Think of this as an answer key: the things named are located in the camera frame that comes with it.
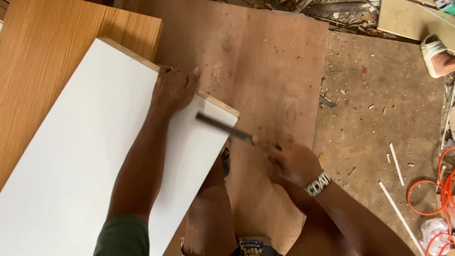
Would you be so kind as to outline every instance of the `forearm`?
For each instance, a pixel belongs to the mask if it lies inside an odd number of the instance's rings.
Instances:
[[[315,199],[361,256],[414,255],[384,222],[335,183]]]
[[[117,176],[107,218],[132,214],[148,222],[161,187],[169,120],[159,111],[147,115]]]

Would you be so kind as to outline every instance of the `white slipper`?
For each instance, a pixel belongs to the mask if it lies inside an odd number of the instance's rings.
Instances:
[[[430,36],[435,36],[436,38],[438,38],[438,40],[426,44],[425,42],[427,41],[427,39]],[[433,66],[433,63],[431,62],[431,58],[434,55],[447,50],[447,47],[445,47],[445,45],[442,43],[442,41],[439,39],[439,37],[437,35],[429,35],[420,43],[420,50],[422,51],[422,55],[424,57],[424,61],[427,66],[428,73],[430,73],[430,76],[434,77],[434,78],[441,77],[441,76],[436,75],[435,67]]]

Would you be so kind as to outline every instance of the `hand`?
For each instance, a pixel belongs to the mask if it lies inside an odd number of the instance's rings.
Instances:
[[[150,109],[165,114],[169,118],[184,109],[194,97],[201,70],[194,68],[191,73],[161,66],[153,89]]]
[[[253,143],[254,146],[267,154],[270,162],[276,167],[279,176],[301,188],[308,186],[322,172],[316,155],[311,149],[303,145],[290,141],[280,141],[279,145],[282,150],[278,150],[256,136],[253,136]]]

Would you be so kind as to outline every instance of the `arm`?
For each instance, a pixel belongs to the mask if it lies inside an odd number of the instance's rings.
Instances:
[[[117,175],[108,219],[135,215],[148,223],[161,187],[169,121],[193,99],[200,73],[198,68],[191,74],[160,68],[146,120]]]
[[[282,151],[279,151],[256,137],[253,137],[253,142],[268,155],[281,177],[301,189],[307,187],[323,171],[316,155],[305,146],[280,142]],[[384,222],[334,182],[314,199],[360,255],[414,255]]]

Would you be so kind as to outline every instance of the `white board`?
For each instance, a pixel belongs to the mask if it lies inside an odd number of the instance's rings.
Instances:
[[[0,255],[92,255],[117,173],[136,138],[157,72],[95,39],[0,193]],[[164,253],[228,134],[198,111],[237,117],[195,95],[173,117],[150,255]]]

